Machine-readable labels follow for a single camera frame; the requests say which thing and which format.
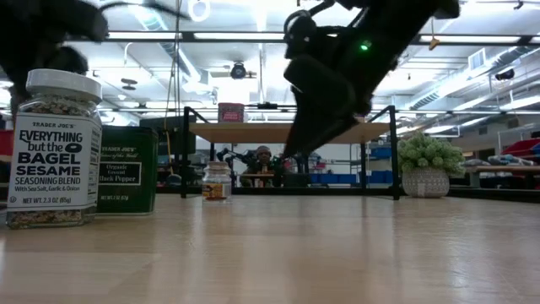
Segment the shelf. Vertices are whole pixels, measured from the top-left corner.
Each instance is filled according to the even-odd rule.
[[[190,131],[210,143],[283,144],[291,123],[190,123]],[[336,137],[329,144],[361,144],[390,130],[388,123],[361,122]]]

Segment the white planter pot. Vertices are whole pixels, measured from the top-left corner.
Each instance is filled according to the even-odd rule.
[[[450,181],[444,170],[416,168],[403,172],[403,190],[413,198],[441,198],[448,194]]]

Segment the small spice jar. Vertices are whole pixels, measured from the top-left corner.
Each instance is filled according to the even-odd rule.
[[[101,84],[51,69],[30,71],[19,105],[9,181],[12,229],[93,220],[100,167]]]
[[[226,202],[231,195],[230,168],[224,161],[210,161],[204,168],[202,200]]]

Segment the table surface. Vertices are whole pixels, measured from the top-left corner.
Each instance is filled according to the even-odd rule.
[[[211,143],[282,144],[291,123],[190,123],[190,131]],[[390,130],[388,123],[361,122],[329,144],[360,144],[379,138]]]
[[[540,303],[540,206],[158,195],[156,212],[0,228],[2,304]]]
[[[540,166],[467,166],[467,172],[540,172]]]
[[[240,174],[240,177],[270,178],[274,177],[274,174]]]

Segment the security camera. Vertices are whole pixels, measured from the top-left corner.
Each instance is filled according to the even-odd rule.
[[[230,70],[230,77],[232,79],[243,79],[247,74],[246,68],[244,68],[243,62],[235,62],[235,65]]]

